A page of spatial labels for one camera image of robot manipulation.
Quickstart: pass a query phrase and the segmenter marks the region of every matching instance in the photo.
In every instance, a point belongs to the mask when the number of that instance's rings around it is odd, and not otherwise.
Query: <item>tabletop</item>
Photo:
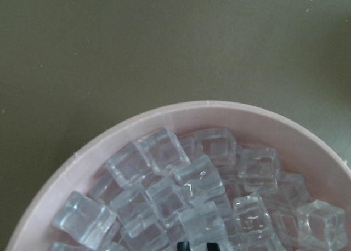
[[[259,106],[351,161],[351,0],[0,2],[0,249],[67,158],[159,106]]]

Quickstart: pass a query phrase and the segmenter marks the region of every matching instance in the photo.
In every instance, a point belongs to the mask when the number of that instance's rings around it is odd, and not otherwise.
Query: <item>gray table surface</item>
[[[159,106],[260,106],[351,161],[351,0],[0,0],[0,27],[0,249],[73,152]]]

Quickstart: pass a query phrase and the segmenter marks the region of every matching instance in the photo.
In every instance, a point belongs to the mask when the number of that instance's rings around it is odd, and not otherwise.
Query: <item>pile of clear cubes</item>
[[[51,251],[340,250],[345,211],[311,201],[274,148],[245,149],[225,128],[177,137],[166,128],[106,163],[88,196],[73,192],[53,220],[77,244]]]

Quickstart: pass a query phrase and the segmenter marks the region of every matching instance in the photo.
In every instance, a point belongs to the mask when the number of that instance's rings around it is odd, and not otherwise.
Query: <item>round pink container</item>
[[[289,119],[258,107],[224,101],[194,101],[137,115],[82,147],[41,188],[6,250],[47,251],[61,235],[51,226],[51,221],[69,194],[73,190],[86,193],[112,154],[159,127],[167,127],[177,134],[227,127],[240,144],[275,147],[282,168],[303,174],[313,197],[346,211],[347,234],[351,240],[351,171],[323,141]]]

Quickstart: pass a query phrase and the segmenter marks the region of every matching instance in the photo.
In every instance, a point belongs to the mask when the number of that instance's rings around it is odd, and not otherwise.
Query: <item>bowl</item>
[[[110,156],[159,127],[177,134],[226,127],[239,144],[275,147],[282,169],[303,174],[312,197],[346,211],[347,235],[351,239],[351,171],[323,141],[297,123],[258,107],[226,101],[193,101],[139,114],[82,147],[32,200],[6,250],[47,251],[62,236],[51,222],[69,194],[73,190],[87,193]]]

